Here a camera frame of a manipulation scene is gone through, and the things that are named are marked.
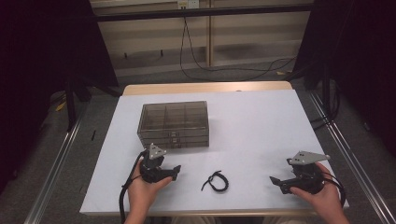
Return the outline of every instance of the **metal frame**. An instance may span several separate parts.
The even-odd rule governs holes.
[[[49,19],[50,21],[77,21],[77,22],[99,22],[99,21],[138,21],[152,19],[169,19],[184,17],[203,17],[203,16],[225,16],[241,14],[262,14],[262,13],[279,13],[279,12],[301,12],[312,11],[329,7],[340,7],[340,4],[295,4],[295,5],[276,5],[265,7],[208,7],[186,10],[160,10],[160,11],[143,11],[132,13],[108,14],[77,16],[71,18]]]
[[[323,103],[321,102],[320,97],[316,93],[311,93],[310,96],[317,111],[323,117],[323,120],[327,123],[327,128],[332,135],[332,138],[334,139],[336,145],[338,146],[338,149],[343,154],[346,163],[349,166],[349,169],[358,180],[362,190],[367,196],[367,199],[372,204],[372,207],[376,211],[382,223],[396,223],[396,219],[391,213],[386,201],[384,200],[378,189],[375,187],[370,177],[366,174],[358,159],[355,157],[355,154],[347,143],[347,140],[341,134],[341,131],[338,129],[335,122],[329,121],[327,119],[326,112],[323,108]]]
[[[49,175],[47,176],[47,179],[44,182],[44,185],[41,188],[40,193],[36,197],[35,202],[27,218],[24,221],[24,224],[40,223],[44,211],[46,210],[47,204],[50,201],[50,196],[53,192],[56,181],[59,177],[59,174],[62,171],[62,168],[64,167],[64,162],[67,158],[67,154],[69,153],[70,148],[73,145],[73,142],[76,138],[79,126],[81,124],[82,118],[85,115],[87,107],[88,107],[88,103],[84,103],[82,105],[76,124],[73,126],[72,130],[66,134],[61,149],[59,150],[58,156],[56,157],[55,162],[53,163],[49,171]]]

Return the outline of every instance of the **metal bracket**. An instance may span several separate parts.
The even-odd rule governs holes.
[[[307,165],[316,161],[327,161],[329,155],[322,155],[313,152],[299,151],[290,161],[290,165]]]
[[[155,160],[163,155],[166,154],[166,150],[162,150],[160,147],[155,146],[154,144],[151,143],[149,146],[149,159],[150,160]]]

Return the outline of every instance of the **power cord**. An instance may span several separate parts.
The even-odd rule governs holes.
[[[313,66],[315,66],[319,61],[318,60],[313,60],[310,63],[308,63],[307,65],[305,65],[304,67],[300,68],[300,70],[298,71],[293,71],[292,73],[288,74],[286,77],[283,77],[282,80],[284,81],[292,81],[294,79],[303,77],[305,75],[305,73],[312,68]]]
[[[189,75],[186,73],[186,71],[184,70],[183,65],[182,65],[182,54],[183,54],[184,37],[185,37],[186,31],[187,31],[187,36],[188,36],[189,42],[190,42],[190,49],[191,49],[192,58],[194,59],[194,61],[195,61],[195,63],[197,64],[197,66],[198,66],[199,68],[201,68],[202,70],[205,70],[205,71],[208,71],[208,72],[234,71],[234,70],[241,70],[241,71],[259,71],[259,72],[263,72],[263,73],[261,73],[261,74],[255,76],[255,77],[249,77],[249,78],[239,79],[239,80],[228,80],[228,81],[248,81],[248,80],[251,80],[251,79],[254,79],[254,78],[263,76],[263,75],[265,75],[266,73],[268,73],[268,72],[270,72],[270,71],[275,71],[275,70],[281,69],[281,68],[285,67],[286,65],[288,65],[289,63],[291,63],[293,60],[296,59],[296,57],[294,57],[294,58],[285,58],[285,59],[278,59],[278,60],[275,60],[275,61],[271,62],[271,64],[270,64],[270,66],[268,67],[268,69],[254,69],[254,68],[218,68],[218,69],[208,69],[208,68],[204,68],[204,67],[202,67],[200,64],[198,64],[198,62],[197,62],[197,60],[196,60],[196,58],[195,58],[195,54],[194,54],[194,51],[193,51],[193,49],[192,49],[192,42],[191,42],[191,36],[190,36],[189,25],[187,24],[186,18],[184,18],[184,29],[183,29],[183,36],[182,36],[182,39],[181,39],[181,48],[180,48],[180,57],[179,57],[180,61],[179,61],[179,63],[180,63],[180,68],[181,68],[181,71],[183,72],[183,74],[184,74],[186,77],[189,77],[189,78],[191,78],[191,79],[218,82],[218,80],[210,79],[210,78],[191,77],[191,76],[189,76]],[[280,67],[271,69],[272,66],[274,65],[274,63],[279,62],[279,61],[287,61],[287,62],[286,62],[285,64],[283,64],[282,66],[280,66]]]

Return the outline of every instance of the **wall outlet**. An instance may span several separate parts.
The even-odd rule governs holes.
[[[189,0],[188,8],[199,8],[199,0]]]
[[[187,8],[189,8],[189,2],[187,0],[177,1],[177,8],[178,9],[187,9]]]

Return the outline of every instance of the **wall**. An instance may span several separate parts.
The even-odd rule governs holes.
[[[200,7],[303,4],[299,0],[201,0]],[[177,9],[177,1],[91,0],[96,14]],[[187,18],[201,66],[270,62],[297,55],[309,12]],[[179,70],[184,20],[112,21],[99,24],[118,77]],[[197,67],[185,33],[183,67]]]

